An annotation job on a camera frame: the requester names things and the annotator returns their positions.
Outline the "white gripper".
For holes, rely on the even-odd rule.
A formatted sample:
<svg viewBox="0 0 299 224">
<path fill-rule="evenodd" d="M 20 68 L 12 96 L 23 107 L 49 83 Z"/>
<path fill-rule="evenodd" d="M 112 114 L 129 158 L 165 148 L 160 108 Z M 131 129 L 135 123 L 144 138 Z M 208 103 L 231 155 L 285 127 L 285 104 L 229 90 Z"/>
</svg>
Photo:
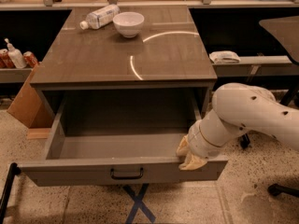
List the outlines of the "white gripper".
<svg viewBox="0 0 299 224">
<path fill-rule="evenodd" d="M 178 167 L 182 171 L 193 171 L 207 164 L 207 159 L 215 158 L 221 153 L 220 147 L 208 143 L 200 130 L 200 120 L 197 120 L 189 129 L 187 136 L 183 136 L 176 154 L 186 156 Z"/>
</svg>

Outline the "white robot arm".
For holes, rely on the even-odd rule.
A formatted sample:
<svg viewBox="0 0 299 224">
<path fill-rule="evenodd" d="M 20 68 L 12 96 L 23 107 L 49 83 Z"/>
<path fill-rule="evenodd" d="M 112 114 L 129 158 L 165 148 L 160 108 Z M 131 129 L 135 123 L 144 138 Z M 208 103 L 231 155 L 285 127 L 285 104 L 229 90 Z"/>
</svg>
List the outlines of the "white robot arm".
<svg viewBox="0 0 299 224">
<path fill-rule="evenodd" d="M 213 94 L 212 108 L 183 136 L 177 154 L 183 171 L 196 170 L 220 155 L 229 141 L 249 131 L 267 134 L 299 150 L 299 110 L 279 104 L 267 89 L 227 83 Z"/>
</svg>

